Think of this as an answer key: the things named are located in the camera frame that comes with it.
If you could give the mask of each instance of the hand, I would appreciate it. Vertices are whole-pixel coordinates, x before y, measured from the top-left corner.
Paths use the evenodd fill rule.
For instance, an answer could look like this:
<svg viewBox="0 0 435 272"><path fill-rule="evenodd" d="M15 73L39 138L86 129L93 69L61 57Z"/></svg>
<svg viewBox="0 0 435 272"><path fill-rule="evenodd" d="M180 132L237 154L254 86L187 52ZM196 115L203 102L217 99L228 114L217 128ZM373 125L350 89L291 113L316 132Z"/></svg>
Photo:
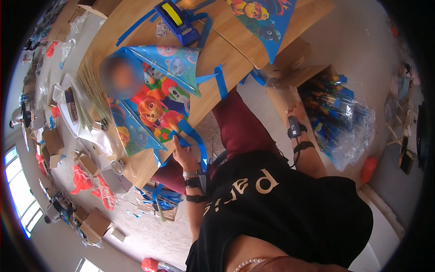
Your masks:
<svg viewBox="0 0 435 272"><path fill-rule="evenodd" d="M199 163L191 151L186 151L180 146L176 135L172 136L175 144L174 159L183 167L184 172L199 170Z"/></svg>

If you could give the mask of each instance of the maroon pants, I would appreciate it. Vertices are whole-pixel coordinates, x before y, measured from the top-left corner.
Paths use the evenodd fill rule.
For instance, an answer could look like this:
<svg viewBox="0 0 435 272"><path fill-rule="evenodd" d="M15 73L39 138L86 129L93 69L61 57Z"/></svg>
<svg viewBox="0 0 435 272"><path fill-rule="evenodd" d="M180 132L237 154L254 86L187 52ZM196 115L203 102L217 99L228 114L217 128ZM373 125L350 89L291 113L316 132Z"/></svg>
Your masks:
<svg viewBox="0 0 435 272"><path fill-rule="evenodd" d="M228 93L227 98L214 107L213 114L221 130L221 140L227 150L227 159L255 150L269 150L277 156L281 156L272 137L242 101L236 87ZM213 177L215 171L216 168L209 165L210 178ZM166 166L157 170L153 179L180 194L186 195L183 168L172 159L168 161Z"/></svg>

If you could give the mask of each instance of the black t-shirt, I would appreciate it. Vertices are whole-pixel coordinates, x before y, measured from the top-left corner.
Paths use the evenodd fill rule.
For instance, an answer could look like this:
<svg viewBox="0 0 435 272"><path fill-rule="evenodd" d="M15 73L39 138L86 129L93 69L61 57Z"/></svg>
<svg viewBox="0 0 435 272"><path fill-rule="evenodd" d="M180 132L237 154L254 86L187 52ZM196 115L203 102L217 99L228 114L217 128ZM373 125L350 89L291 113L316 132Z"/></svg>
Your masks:
<svg viewBox="0 0 435 272"><path fill-rule="evenodd" d="M371 209L348 178L315 179L255 151L224 163L211 183L216 188L187 257L188 272L223 271L225 248L242 234L306 262L345 268L370 238Z"/></svg>

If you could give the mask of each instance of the blue tape dispenser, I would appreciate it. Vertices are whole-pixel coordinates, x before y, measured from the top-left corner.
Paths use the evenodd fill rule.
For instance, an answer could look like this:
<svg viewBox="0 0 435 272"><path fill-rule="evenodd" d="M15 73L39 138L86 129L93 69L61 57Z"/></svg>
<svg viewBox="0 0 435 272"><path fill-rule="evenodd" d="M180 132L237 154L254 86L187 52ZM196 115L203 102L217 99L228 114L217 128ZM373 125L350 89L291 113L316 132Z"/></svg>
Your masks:
<svg viewBox="0 0 435 272"><path fill-rule="evenodd" d="M164 0L156 5L154 10L183 46L189 46L199 40L200 33L198 30L192 26L192 23L171 0Z"/></svg>

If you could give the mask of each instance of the wooden stick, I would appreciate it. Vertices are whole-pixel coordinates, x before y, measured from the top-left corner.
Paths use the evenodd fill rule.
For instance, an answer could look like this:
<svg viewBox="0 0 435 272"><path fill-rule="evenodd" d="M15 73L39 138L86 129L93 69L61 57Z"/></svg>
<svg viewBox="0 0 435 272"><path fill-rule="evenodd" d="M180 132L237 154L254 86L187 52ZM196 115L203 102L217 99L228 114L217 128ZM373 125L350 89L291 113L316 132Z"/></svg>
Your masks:
<svg viewBox="0 0 435 272"><path fill-rule="evenodd" d="M396 139L398 139L399 137L397 137L396 133L394 132L394 130L388 125L388 122L385 122L385 124L387 125L387 127L390 129L391 133L394 135L394 137Z"/></svg>

